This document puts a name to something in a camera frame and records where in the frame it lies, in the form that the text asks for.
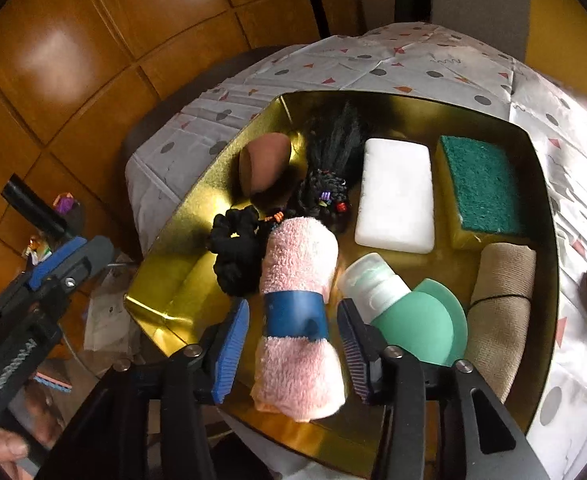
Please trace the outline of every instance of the black braided hair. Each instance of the black braided hair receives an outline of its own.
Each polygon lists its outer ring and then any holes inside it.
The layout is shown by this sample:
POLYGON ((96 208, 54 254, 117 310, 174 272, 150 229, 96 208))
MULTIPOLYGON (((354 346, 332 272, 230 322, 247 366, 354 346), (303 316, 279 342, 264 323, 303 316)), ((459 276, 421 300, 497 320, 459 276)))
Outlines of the black braided hair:
POLYGON ((214 272, 225 294, 244 297, 258 290, 267 240, 284 217, 282 210, 277 209, 260 221, 252 205, 215 216, 206 247, 218 255, 214 272))
POLYGON ((320 220, 341 233, 352 215, 349 189, 362 176, 368 128, 347 102, 336 113, 319 110, 307 134, 307 175, 294 189, 287 208, 296 216, 320 220))

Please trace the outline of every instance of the green and yellow sponge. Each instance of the green and yellow sponge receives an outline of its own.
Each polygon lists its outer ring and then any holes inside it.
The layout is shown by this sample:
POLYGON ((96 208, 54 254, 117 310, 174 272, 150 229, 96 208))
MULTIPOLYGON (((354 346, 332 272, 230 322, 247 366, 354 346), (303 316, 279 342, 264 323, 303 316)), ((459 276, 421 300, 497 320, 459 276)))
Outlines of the green and yellow sponge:
POLYGON ((435 164, 454 249, 528 243, 515 172, 502 148, 443 136, 435 150, 435 164))

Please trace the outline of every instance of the purple object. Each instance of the purple object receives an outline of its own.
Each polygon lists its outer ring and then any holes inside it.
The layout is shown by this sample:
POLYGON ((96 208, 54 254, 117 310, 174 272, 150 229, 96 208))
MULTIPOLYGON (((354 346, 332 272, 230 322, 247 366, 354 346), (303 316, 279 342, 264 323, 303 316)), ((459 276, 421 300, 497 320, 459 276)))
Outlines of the purple object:
POLYGON ((72 210, 72 207, 74 207, 75 202, 76 201, 73 198, 69 196, 63 196, 58 201, 58 204, 56 204, 56 207, 54 209, 59 215, 65 216, 69 211, 72 210))

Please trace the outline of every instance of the brown egg-shaped sponge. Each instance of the brown egg-shaped sponge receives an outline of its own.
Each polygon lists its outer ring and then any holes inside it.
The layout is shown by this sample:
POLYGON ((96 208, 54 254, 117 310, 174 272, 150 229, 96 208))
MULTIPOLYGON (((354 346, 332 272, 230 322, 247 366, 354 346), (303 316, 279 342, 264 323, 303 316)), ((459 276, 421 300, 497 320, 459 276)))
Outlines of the brown egg-shaped sponge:
POLYGON ((249 142, 240 152, 240 187, 244 196, 260 193, 278 180, 289 165, 292 144, 278 132, 263 134, 249 142))

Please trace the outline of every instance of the white patterned tablecloth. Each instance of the white patterned tablecloth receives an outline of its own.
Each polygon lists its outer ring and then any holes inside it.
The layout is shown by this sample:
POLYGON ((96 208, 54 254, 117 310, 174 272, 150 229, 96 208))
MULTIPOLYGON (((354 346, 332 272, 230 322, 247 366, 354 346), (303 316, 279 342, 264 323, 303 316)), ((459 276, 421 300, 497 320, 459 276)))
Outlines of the white patterned tablecloth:
MULTIPOLYGON (((187 104, 128 161, 142 250, 149 250, 198 176, 252 117, 280 94, 309 89, 426 97, 494 115, 529 133, 553 204, 561 295, 555 352, 528 439, 552 480, 575 478, 587 462, 587 316, 578 294, 587 270, 587 100, 512 57, 426 23, 395 23, 359 38, 333 36, 285 48, 187 104)), ((273 469, 287 469, 257 454, 273 469)), ((292 460, 295 470, 281 471, 287 476, 336 478, 299 456, 292 460)))

